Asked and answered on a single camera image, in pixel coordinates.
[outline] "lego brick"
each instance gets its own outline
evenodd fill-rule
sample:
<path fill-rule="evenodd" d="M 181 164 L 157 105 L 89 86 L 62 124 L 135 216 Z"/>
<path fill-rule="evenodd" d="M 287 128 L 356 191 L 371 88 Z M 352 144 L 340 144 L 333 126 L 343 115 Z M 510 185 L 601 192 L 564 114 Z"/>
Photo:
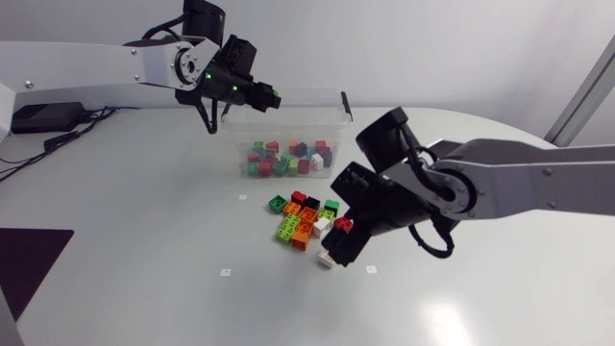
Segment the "lego brick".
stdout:
<path fill-rule="evenodd" d="M 261 162 L 258 164 L 258 174 L 261 177 L 269 177 L 271 175 L 271 162 Z"/>
<path fill-rule="evenodd" d="M 314 223 L 313 233 L 317 238 L 323 237 L 331 229 L 331 221 L 326 217 L 321 217 Z"/>
<path fill-rule="evenodd" d="M 307 234 L 307 236 L 311 236 L 311 232 L 314 229 L 314 223 L 301 219 L 295 232 L 301 232 Z"/>
<path fill-rule="evenodd" d="M 269 208 L 271 208 L 271 210 L 275 213 L 281 213 L 287 203 L 288 201 L 286 201 L 281 195 L 277 195 L 269 201 Z"/>
<path fill-rule="evenodd" d="M 331 164 L 332 164 L 332 162 L 333 162 L 333 153 L 331 152 L 331 150 L 330 150 L 330 151 L 327 151 L 327 152 L 324 152 L 324 153 L 322 153 L 322 154 L 320 154 L 320 156 L 322 156 L 322 157 L 323 157 L 323 161 L 324 161 L 324 162 L 323 162 L 323 163 L 324 163 L 323 165 L 324 165 L 326 168 L 331 167 Z"/>
<path fill-rule="evenodd" d="M 265 143 L 263 141 L 256 141 L 252 145 L 252 151 L 257 153 L 260 159 L 265 157 Z"/>
<path fill-rule="evenodd" d="M 339 210 L 339 202 L 327 200 L 325 201 L 325 209 L 333 211 L 333 216 L 337 217 L 337 211 Z"/>
<path fill-rule="evenodd" d="M 290 246 L 305 251 L 308 249 L 309 235 L 295 231 L 290 238 Z"/>
<path fill-rule="evenodd" d="M 335 213 L 332 210 L 320 210 L 320 212 L 318 213 L 318 218 L 321 217 L 326 217 L 327 219 L 329 219 L 329 221 L 333 222 L 333 220 L 335 219 Z"/>
<path fill-rule="evenodd" d="M 276 149 L 276 153 L 280 152 L 280 143 L 277 140 L 270 141 L 266 145 L 267 149 Z"/>
<path fill-rule="evenodd" d="M 258 153 L 252 153 L 248 155 L 248 162 L 259 162 L 260 155 Z"/>
<path fill-rule="evenodd" d="M 325 161 L 320 155 L 314 154 L 311 156 L 311 169 L 321 170 L 324 167 L 325 167 Z"/>
<path fill-rule="evenodd" d="M 265 160 L 263 160 L 263 162 L 269 162 L 271 163 L 271 166 L 273 167 L 273 164 L 276 163 L 278 159 L 275 156 L 271 156 L 271 155 L 265 155 Z"/>
<path fill-rule="evenodd" d="M 288 176 L 296 177 L 299 173 L 299 160 L 293 160 L 288 164 Z"/>
<path fill-rule="evenodd" d="M 280 156 L 280 159 L 282 161 L 291 162 L 291 161 L 295 160 L 295 157 L 293 155 L 290 155 L 290 154 L 282 154 Z"/>
<path fill-rule="evenodd" d="M 316 217 L 318 217 L 318 211 L 312 208 L 303 208 L 299 213 L 299 217 L 313 223 L 316 221 Z"/>
<path fill-rule="evenodd" d="M 276 239 L 286 245 L 290 244 L 290 238 L 295 233 L 295 227 L 293 225 L 284 224 L 280 226 L 276 233 Z"/>
<path fill-rule="evenodd" d="M 303 206 L 304 202 L 306 201 L 308 197 L 301 193 L 300 191 L 295 191 L 292 193 L 292 195 L 290 195 L 290 200 L 295 202 L 296 204 Z"/>
<path fill-rule="evenodd" d="M 318 253 L 318 262 L 322 263 L 329 269 L 333 268 L 335 265 L 335 261 L 331 258 L 331 256 L 329 256 L 329 251 L 324 249 Z"/>
<path fill-rule="evenodd" d="M 295 148 L 295 156 L 297 158 L 302 158 L 308 152 L 308 145 L 301 142 L 297 144 L 297 148 Z"/>
<path fill-rule="evenodd" d="M 284 214 L 284 216 L 289 214 L 299 215 L 299 211 L 301 211 L 300 205 L 296 204 L 295 202 L 288 202 L 288 204 L 286 204 L 286 207 L 284 207 L 284 209 L 282 210 L 282 214 Z"/>
<path fill-rule="evenodd" d="M 309 173 L 309 160 L 299 160 L 299 173 Z"/>
<path fill-rule="evenodd" d="M 297 150 L 297 145 L 299 145 L 299 142 L 297 141 L 297 139 L 290 139 L 288 141 L 288 152 L 290 153 L 290 155 L 295 155 L 295 151 Z"/>
<path fill-rule="evenodd" d="M 304 202 L 303 206 L 317 211 L 320 209 L 320 201 L 315 199 L 314 197 L 308 197 Z"/>
<path fill-rule="evenodd" d="M 333 226 L 335 228 L 344 230 L 344 232 L 348 233 L 353 228 L 353 221 L 342 216 L 342 217 L 336 218 L 335 221 L 333 221 Z"/>
<path fill-rule="evenodd" d="M 258 176 L 258 162 L 250 162 L 248 163 L 248 175 L 250 177 Z"/>

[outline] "white table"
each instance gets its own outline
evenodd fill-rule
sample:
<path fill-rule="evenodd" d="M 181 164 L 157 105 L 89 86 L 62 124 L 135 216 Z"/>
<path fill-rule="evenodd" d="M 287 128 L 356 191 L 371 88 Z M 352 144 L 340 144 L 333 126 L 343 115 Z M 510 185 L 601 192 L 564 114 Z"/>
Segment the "white table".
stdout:
<path fill-rule="evenodd" d="M 354 109 L 335 175 L 367 164 L 354 138 L 386 111 Z M 406 113 L 424 144 L 549 147 L 472 115 Z M 47 137 L 10 138 L 0 157 L 36 154 Z M 446 260 L 399 230 L 327 270 L 316 241 L 301 253 L 275 240 L 282 217 L 267 202 L 295 189 L 336 198 L 334 177 L 249 180 L 234 155 L 228 134 L 207 135 L 193 110 L 122 111 L 0 184 L 3 227 L 75 230 L 17 323 L 26 345 L 615 343 L 615 218 L 532 211 L 462 222 Z"/>

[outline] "robotic arm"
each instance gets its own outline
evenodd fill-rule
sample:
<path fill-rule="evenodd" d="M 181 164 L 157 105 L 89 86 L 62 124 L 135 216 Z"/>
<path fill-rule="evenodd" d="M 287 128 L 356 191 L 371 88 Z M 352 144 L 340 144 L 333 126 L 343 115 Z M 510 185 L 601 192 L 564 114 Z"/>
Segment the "robotic arm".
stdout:
<path fill-rule="evenodd" d="M 332 184 L 353 222 L 352 228 L 334 227 L 322 241 L 337 263 L 354 261 L 372 235 L 402 227 L 444 259 L 453 253 L 451 231 L 462 220 L 534 209 L 615 215 L 615 146 L 543 150 L 475 139 L 425 148 L 406 122 L 397 108 L 361 132 L 357 144 L 375 172 L 352 162 Z M 416 232 L 414 225 L 428 219 L 446 249 L 432 248 Z"/>
<path fill-rule="evenodd" d="M 68 87 L 139 83 L 175 89 L 176 99 L 217 131 L 217 102 L 248 104 L 259 111 L 281 99 L 250 74 L 257 49 L 231 35 L 222 46 L 226 14 L 205 0 L 184 0 L 184 13 L 124 46 L 55 42 L 0 42 L 0 127 L 11 127 L 14 96 Z M 182 23 L 182 35 L 172 27 Z M 153 39 L 159 32 L 168 37 Z M 211 102 L 211 119 L 202 98 Z"/>

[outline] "transparent plastic container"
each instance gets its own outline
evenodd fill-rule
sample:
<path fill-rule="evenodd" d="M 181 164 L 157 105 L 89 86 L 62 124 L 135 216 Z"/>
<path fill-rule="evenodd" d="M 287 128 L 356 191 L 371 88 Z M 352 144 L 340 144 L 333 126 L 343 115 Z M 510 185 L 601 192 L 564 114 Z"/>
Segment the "transparent plastic container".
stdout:
<path fill-rule="evenodd" d="M 281 88 L 278 93 L 282 98 L 278 110 L 260 112 L 249 106 L 233 106 L 223 117 L 222 128 L 234 137 L 242 175 L 263 178 L 261 175 L 249 173 L 248 156 L 255 152 L 255 142 L 262 141 L 266 144 L 277 141 L 280 151 L 276 154 L 276 159 L 280 161 L 283 154 L 290 154 L 290 140 L 294 139 L 298 143 L 305 143 L 308 153 L 301 157 L 293 155 L 293 159 L 310 160 L 309 172 L 298 173 L 296 177 L 329 178 L 337 159 L 341 138 L 352 121 L 345 94 L 331 88 Z M 315 164 L 312 164 L 311 154 L 318 152 L 316 141 L 323 140 L 332 153 L 332 160 L 329 166 L 317 170 Z M 264 157 L 260 156 L 259 161 L 264 161 Z M 284 174 L 272 171 L 268 178 L 291 176 L 289 169 L 286 169 Z"/>

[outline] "plastic storage bin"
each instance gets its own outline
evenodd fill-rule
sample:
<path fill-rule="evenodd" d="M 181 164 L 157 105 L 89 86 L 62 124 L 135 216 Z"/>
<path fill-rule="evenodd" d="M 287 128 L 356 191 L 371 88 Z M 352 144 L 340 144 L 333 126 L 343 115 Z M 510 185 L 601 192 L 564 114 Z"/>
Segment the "plastic storage bin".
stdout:
<path fill-rule="evenodd" d="M 282 97 L 278 110 L 268 109 L 263 113 L 249 106 L 231 107 L 222 119 L 222 128 L 234 137 L 242 175 L 255 178 L 329 178 L 337 160 L 340 140 L 352 121 L 345 94 L 336 89 L 323 88 L 287 88 L 279 89 L 278 92 Z M 296 140 L 298 145 L 304 143 L 307 152 L 304 155 L 291 154 L 291 140 Z M 274 141 L 279 144 L 275 161 L 288 161 L 292 158 L 294 165 L 299 163 L 296 175 L 293 169 L 297 168 L 290 164 L 286 168 L 282 163 L 278 163 L 278 166 L 272 163 L 271 167 L 260 164 L 274 159 L 266 158 L 266 154 L 258 148 L 255 150 L 255 142 L 262 142 L 266 147 L 267 143 Z M 328 154 L 324 154 L 327 149 L 322 148 L 323 144 L 331 151 L 331 162 L 324 158 Z M 258 164 L 250 165 L 248 156 L 252 155 L 250 160 L 256 161 L 255 153 L 258 154 Z M 323 161 L 313 156 L 316 153 Z M 302 173 L 302 168 L 305 170 L 306 166 L 305 160 L 309 160 L 308 173 Z"/>

